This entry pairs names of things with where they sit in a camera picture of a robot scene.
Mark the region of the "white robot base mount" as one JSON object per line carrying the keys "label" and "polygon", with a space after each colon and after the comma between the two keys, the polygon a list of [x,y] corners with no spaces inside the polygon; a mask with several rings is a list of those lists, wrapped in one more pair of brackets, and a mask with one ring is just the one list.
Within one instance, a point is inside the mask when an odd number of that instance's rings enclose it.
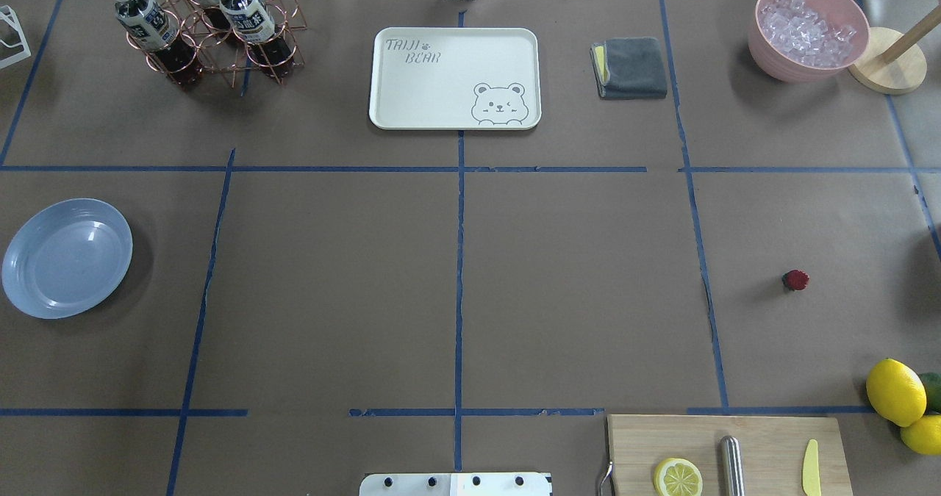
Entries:
{"label": "white robot base mount", "polygon": [[374,473],[359,495],[552,495],[550,473],[425,472]]}

